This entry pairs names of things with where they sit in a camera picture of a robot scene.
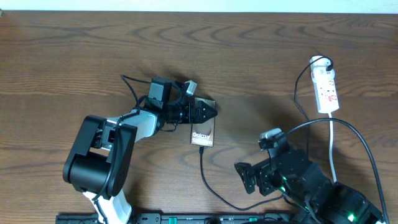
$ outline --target black cable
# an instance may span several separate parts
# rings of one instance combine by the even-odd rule
[[[305,200],[305,205],[307,206],[308,211],[310,212],[311,217],[312,217],[317,223],[321,224],[321,221],[319,221],[319,220],[317,219],[317,216],[315,215],[315,212],[313,212],[312,206],[310,205],[311,195],[306,194],[305,197],[304,197],[304,200]]]
[[[135,81],[135,82],[141,82],[141,83],[150,84],[149,81],[138,80],[138,79],[136,79],[136,78],[131,78],[131,77],[127,76],[127,75],[124,75],[124,77],[127,78],[127,79],[130,79],[130,80],[132,80],[132,81]]]
[[[136,104],[137,104],[137,103],[139,102],[138,96],[137,96],[136,92],[132,89],[132,86],[130,85],[130,83],[127,82],[127,80],[126,80],[126,78],[128,78],[128,79],[133,79],[133,78],[127,77],[127,76],[125,76],[125,75],[121,75],[121,77],[122,77],[122,80],[125,82],[125,84],[126,84],[126,85],[129,87],[129,89],[131,90],[131,93],[133,94],[134,99],[136,100]]]
[[[290,131],[286,132],[285,134],[277,137],[274,142],[279,141],[280,139],[287,137],[288,135],[292,134],[294,131],[309,126],[313,123],[317,123],[317,122],[323,122],[323,121],[333,121],[333,122],[337,122],[340,124],[343,124],[347,127],[349,127],[359,138],[359,140],[362,142],[363,146],[365,147],[366,152],[368,153],[369,156],[369,160],[371,161],[372,164],[372,168],[373,168],[373,172],[374,172],[374,178],[376,179],[376,185],[377,185],[377,190],[379,192],[379,197],[380,197],[380,202],[381,202],[381,207],[383,210],[383,215],[384,215],[384,221],[386,224],[389,224],[389,219],[388,219],[388,214],[387,214],[387,207],[386,207],[386,201],[384,200],[384,194],[383,194],[383,190],[381,187],[381,182],[380,182],[380,177],[379,177],[379,173],[377,171],[377,167],[376,167],[376,163],[374,161],[372,152],[368,146],[368,144],[366,143],[365,139],[362,137],[362,135],[359,133],[359,131],[357,129],[355,129],[352,125],[350,125],[348,122],[340,120],[340,119],[336,119],[336,118],[320,118],[320,119],[315,119],[315,120],[311,120],[311,121],[307,121],[305,123],[302,123],[298,126],[296,126],[295,128],[292,128]]]
[[[289,205],[291,205],[291,206],[293,206],[293,207],[295,207],[296,209],[298,209],[298,210],[305,210],[304,208],[302,208],[300,205],[297,205],[296,203],[293,203],[293,202],[290,202],[288,199],[287,199],[287,197],[286,197],[286,195],[284,194],[284,200],[285,200],[285,202],[286,203],[288,203]]]
[[[254,205],[250,206],[250,207],[247,207],[247,208],[238,208],[238,207],[234,206],[233,204],[227,202],[225,199],[223,199],[221,196],[219,196],[213,189],[211,189],[211,187],[207,184],[207,181],[206,181],[206,178],[205,178],[205,174],[203,173],[203,151],[204,151],[204,149],[205,149],[205,148],[204,148],[203,146],[200,146],[200,148],[199,148],[201,179],[202,179],[202,181],[203,181],[205,187],[206,187],[214,196],[218,197],[218,199],[220,199],[222,202],[224,202],[225,204],[227,204],[227,205],[230,206],[231,208],[233,208],[233,209],[235,209],[235,210],[237,210],[237,211],[247,211],[247,210],[250,210],[250,209],[252,209],[252,208],[254,208],[254,207],[257,207],[257,206],[259,206],[259,205],[262,205],[262,204],[265,204],[265,203],[268,203],[268,202],[273,202],[273,201],[276,201],[276,200],[279,200],[279,199],[282,198],[283,194],[280,195],[279,197],[272,198],[272,199],[269,199],[269,200],[265,200],[265,201],[263,201],[263,202],[259,202],[259,203],[257,203],[257,204],[254,204]]]
[[[132,86],[130,85],[130,83],[127,82],[126,78],[131,79],[131,80],[134,80],[134,81],[136,81],[136,80],[135,80],[134,78],[127,77],[127,76],[125,76],[125,75],[121,75],[121,77],[122,77],[122,80],[127,84],[127,86],[129,87],[129,89],[131,90],[132,94],[134,95],[134,98],[136,99],[136,104],[139,105],[140,101],[139,101],[139,99],[138,99],[138,97],[137,97],[137,95],[136,95],[136,92],[134,91],[134,89],[132,88]],[[113,146],[112,146],[111,167],[110,167],[110,169],[109,169],[109,172],[108,172],[108,174],[107,174],[107,176],[106,176],[105,182],[104,182],[104,184],[103,184],[101,190],[95,195],[95,197],[92,199],[92,201],[94,201],[94,202],[95,202],[95,201],[98,201],[98,198],[99,198],[99,197],[101,196],[101,194],[106,190],[106,188],[107,188],[107,186],[108,186],[108,182],[109,182],[109,180],[110,180],[110,178],[111,178],[111,175],[112,175],[112,173],[113,173],[113,170],[114,170],[114,167],[115,167],[116,156],[117,156],[117,153],[118,153],[117,148],[118,148],[118,142],[119,142],[119,125],[120,125],[120,122],[123,121],[123,120],[126,119],[126,118],[130,118],[130,117],[132,117],[132,116],[138,115],[139,112],[140,112],[140,107],[138,106],[138,107],[137,107],[137,111],[136,111],[135,113],[130,113],[130,114],[127,114],[127,115],[122,115],[122,116],[120,116],[120,118],[118,119],[118,122],[116,122],[116,125],[115,125],[115,128],[114,128],[115,135],[114,135]]]
[[[271,159],[271,154],[269,153],[269,150],[266,150],[268,153],[268,157],[269,157],[269,165],[272,165],[272,159]]]
[[[97,206],[98,209],[98,213],[103,217],[104,220],[104,224],[108,224],[108,218],[105,216],[104,211],[102,210],[100,203],[98,202],[98,200],[94,201],[94,204]]]
[[[309,66],[311,66],[313,63],[315,63],[316,61],[318,61],[318,60],[320,60],[320,59],[323,59],[323,58],[326,58],[326,59],[329,59],[329,60],[330,60],[330,65],[327,66],[326,70],[327,70],[327,71],[332,70],[332,69],[333,69],[333,61],[332,61],[330,58],[326,57],[326,56],[322,56],[322,57],[320,57],[320,58],[314,60],[313,62],[309,63],[309,64],[304,68],[304,70],[300,73],[300,75],[297,77],[297,79],[296,79],[296,84],[295,84],[295,87],[294,87],[294,104],[296,105],[297,109],[305,116],[305,119],[307,119],[307,121],[309,121],[310,119],[308,118],[308,116],[307,116],[307,114],[304,112],[304,110],[301,109],[301,107],[300,107],[299,104],[297,103],[297,84],[299,83],[299,79],[300,79],[301,76],[304,74],[304,72],[306,71],[306,69],[307,69]],[[307,131],[307,159],[310,157],[310,156],[309,156],[309,155],[310,155],[310,153],[309,153],[309,152],[310,152],[310,150],[309,150],[309,147],[310,147],[310,146],[309,146],[309,145],[310,145],[310,127],[308,127],[308,131]]]
[[[138,103],[136,104],[136,106],[139,106],[144,101],[144,99],[146,99],[147,97],[148,97],[148,95],[144,95],[144,96],[140,97],[138,99]]]
[[[115,166],[115,161],[116,161],[116,156],[118,153],[118,140],[119,140],[119,124],[121,122],[121,117],[118,119],[118,122],[116,122],[116,126],[114,128],[114,140],[113,140],[113,146],[112,146],[112,159],[111,159],[111,167],[109,168],[109,172],[106,176],[105,182],[101,188],[101,190],[99,190],[99,192],[95,195],[95,197],[93,197],[92,201],[97,202],[98,198],[101,196],[101,194],[105,191],[105,189],[108,186],[108,182],[111,178],[111,174],[113,173],[114,170],[114,166]]]
[[[177,123],[172,123],[172,125],[174,125],[174,129],[169,129],[169,130],[163,130],[163,129],[160,129],[160,131],[164,131],[164,132],[175,132],[175,130],[177,130],[177,126],[178,126],[178,124]]]

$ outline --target green led light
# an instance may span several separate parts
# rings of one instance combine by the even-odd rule
[[[355,220],[355,216],[353,214],[349,215],[348,220],[353,222]]]
[[[169,218],[169,224],[177,224],[177,218]]]

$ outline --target wire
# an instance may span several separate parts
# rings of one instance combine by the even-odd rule
[[[204,151],[204,147],[203,147],[203,146],[200,146],[200,148],[199,148],[199,154],[200,154],[200,174],[201,174],[201,179],[202,179],[202,181],[203,181],[205,187],[206,187],[214,196],[218,197],[218,199],[220,199],[222,202],[224,202],[225,204],[227,204],[227,205],[230,206],[231,208],[233,208],[233,209],[235,209],[235,210],[237,210],[237,211],[247,211],[247,210],[250,210],[250,209],[252,209],[252,208],[254,208],[254,207],[257,207],[257,206],[259,206],[259,205],[262,205],[262,204],[265,204],[265,203],[268,203],[268,202],[273,202],[273,201],[276,201],[276,200],[279,200],[279,199],[282,198],[283,194],[280,195],[279,197],[272,198],[272,199],[269,199],[269,200],[265,200],[265,201],[263,201],[263,202],[259,202],[259,203],[257,203],[257,204],[252,205],[252,206],[249,206],[249,207],[247,207],[247,208],[238,208],[238,207],[234,206],[233,204],[227,202],[225,199],[223,199],[221,196],[219,196],[213,189],[211,189],[211,187],[207,184],[207,181],[206,181],[206,178],[205,178],[205,174],[203,173],[203,151]]]
[[[337,177],[336,177],[335,165],[333,164],[333,121],[329,122],[329,126],[330,126],[329,163],[330,163],[331,175],[333,176],[333,181],[334,183],[336,183]]]
[[[169,129],[169,130],[160,129],[159,131],[170,132],[170,133],[175,132],[175,130],[177,130],[178,124],[177,123],[172,123],[172,125],[174,125],[174,129]]]
[[[92,201],[94,201],[94,202],[97,202],[97,201],[98,201],[98,199],[99,199],[99,197],[101,196],[101,194],[102,194],[102,193],[105,191],[105,189],[107,188],[108,182],[109,182],[109,180],[110,180],[110,178],[111,178],[111,175],[112,175],[113,170],[114,170],[114,167],[115,167],[116,156],[117,156],[117,153],[118,153],[118,150],[117,150],[117,149],[118,149],[118,142],[119,142],[119,125],[120,125],[120,122],[123,121],[123,120],[126,119],[126,118],[130,118],[130,117],[132,117],[132,116],[138,115],[139,112],[140,112],[139,104],[140,104],[140,102],[143,100],[143,99],[141,99],[141,98],[140,98],[141,101],[138,99],[138,97],[137,97],[137,95],[136,95],[136,92],[134,91],[134,89],[132,88],[132,86],[130,85],[130,83],[127,82],[126,78],[127,78],[127,79],[130,79],[130,80],[137,81],[137,82],[138,82],[138,80],[136,80],[135,78],[127,77],[127,76],[125,76],[125,75],[121,75],[121,78],[122,78],[122,80],[126,83],[126,85],[129,87],[129,89],[131,90],[131,93],[134,95],[134,98],[135,98],[135,100],[136,100],[136,105],[138,105],[138,107],[136,107],[136,108],[137,108],[137,111],[136,111],[135,113],[130,113],[130,114],[127,114],[127,115],[122,115],[122,116],[120,116],[120,118],[118,119],[118,122],[117,122],[116,125],[115,125],[115,128],[114,128],[115,135],[114,135],[113,146],[112,146],[111,167],[109,168],[109,172],[108,172],[108,174],[107,174],[107,176],[106,176],[105,182],[104,182],[104,184],[103,184],[101,190],[100,190],[100,191],[95,195],[95,197],[93,197],[93,199],[92,199]]]
[[[127,82],[127,78],[128,79],[131,79],[131,80],[134,80],[134,78],[130,78],[130,77],[127,77],[127,76],[125,76],[125,75],[121,75],[121,77],[122,77],[122,80],[125,82],[125,84],[129,87],[129,89],[131,90],[131,93],[132,93],[132,95],[134,96],[134,99],[136,100],[136,104],[139,104],[139,100],[138,100],[138,96],[137,96],[137,94],[136,94],[136,92],[132,89],[132,86],[130,85],[130,83],[129,82]]]
[[[326,56],[322,56],[322,57],[320,57],[320,58],[314,60],[313,62],[309,63],[309,64],[304,68],[304,70],[300,73],[300,75],[297,77],[297,79],[296,79],[296,84],[295,84],[295,87],[294,87],[294,104],[296,105],[297,109],[305,116],[305,119],[307,119],[307,121],[309,121],[310,118],[308,118],[307,114],[304,112],[303,109],[301,109],[301,107],[300,107],[299,104],[297,103],[297,84],[299,83],[299,79],[300,79],[301,76],[304,74],[304,72],[306,71],[306,69],[307,69],[309,66],[311,66],[313,63],[315,63],[316,61],[318,61],[318,60],[320,60],[320,59],[323,59],[323,58],[326,58],[326,59],[329,59],[329,60],[330,60],[330,65],[326,68],[326,70],[328,70],[328,69],[331,70],[331,69],[333,68],[333,61],[332,61],[330,58],[326,57]],[[308,131],[307,131],[307,158],[310,157],[310,156],[309,156],[309,155],[310,155],[309,145],[310,145],[310,127],[308,127]]]
[[[144,95],[144,96],[140,97],[138,99],[138,103],[136,104],[136,106],[139,106],[144,101],[144,99],[146,99],[147,97],[148,97],[147,95]]]
[[[149,81],[138,80],[138,79],[136,79],[136,78],[131,78],[131,77],[127,76],[127,75],[123,75],[123,76],[124,76],[125,78],[130,79],[130,80],[135,81],[135,82],[141,82],[141,83],[150,84]]]
[[[289,205],[291,205],[291,206],[297,208],[298,210],[301,210],[301,209],[302,209],[302,210],[305,210],[305,209],[302,208],[300,205],[297,205],[296,203],[293,203],[293,202],[290,202],[289,200],[287,200],[286,194],[284,194],[283,197],[284,197],[285,202],[288,203]]]
[[[99,201],[98,201],[98,200],[95,200],[95,201],[94,201],[94,204],[95,204],[95,206],[97,206],[98,213],[102,216],[103,221],[104,221],[104,224],[108,224],[108,218],[105,216],[105,213],[104,213],[104,211],[102,210]]]
[[[307,121],[305,123],[302,123],[294,128],[292,128],[290,131],[286,132],[285,134],[277,137],[276,139],[274,139],[274,142],[279,141],[282,138],[287,137],[288,135],[292,134],[293,132],[295,132],[296,130],[309,126],[313,123],[318,123],[318,122],[323,122],[323,121],[332,121],[332,122],[337,122],[337,123],[341,123],[345,126],[347,126],[348,128],[350,128],[359,138],[359,140],[362,142],[363,146],[365,147],[366,152],[368,153],[369,156],[369,160],[371,161],[372,164],[372,168],[373,168],[373,172],[374,172],[374,178],[376,179],[376,185],[377,185],[377,190],[379,192],[379,197],[380,197],[380,202],[381,202],[381,207],[383,210],[383,215],[384,215],[384,221],[386,224],[389,224],[389,219],[388,219],[388,214],[387,214],[387,207],[386,207],[386,201],[384,200],[384,194],[383,194],[383,190],[381,187],[381,182],[380,182],[380,177],[379,177],[379,173],[377,171],[377,167],[376,167],[376,163],[374,161],[372,152],[368,146],[368,144],[366,143],[365,139],[362,137],[362,135],[359,133],[359,131],[357,129],[355,129],[352,125],[350,125],[348,122],[340,120],[340,119],[336,119],[336,118],[320,118],[320,119],[314,119],[311,121]]]
[[[315,212],[313,212],[313,209],[310,205],[310,200],[311,200],[311,196],[309,194],[306,194],[304,197],[305,200],[305,205],[308,208],[308,211],[310,212],[311,217],[319,224],[321,224],[321,222],[317,219],[317,216],[315,215]]]
[[[93,197],[92,201],[97,202],[101,194],[105,191],[105,189],[108,186],[108,182],[111,178],[111,174],[113,173],[114,166],[115,166],[115,161],[116,161],[116,155],[118,153],[118,141],[119,141],[119,124],[122,120],[122,116],[118,119],[118,122],[116,123],[116,126],[114,128],[114,140],[113,140],[113,146],[112,146],[112,159],[111,159],[111,167],[109,168],[109,172],[106,176],[105,182],[102,185],[101,190]]]

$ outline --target power strip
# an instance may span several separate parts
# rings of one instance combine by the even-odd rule
[[[322,56],[314,56],[310,62]],[[338,106],[337,92],[335,86],[335,70],[327,71],[326,68],[331,64],[327,58],[322,58],[311,64],[311,79],[315,89],[315,98],[319,113],[331,113],[336,111]]]

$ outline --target white wall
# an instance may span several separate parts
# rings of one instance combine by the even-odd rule
[[[3,10],[398,14],[398,0],[0,0]]]

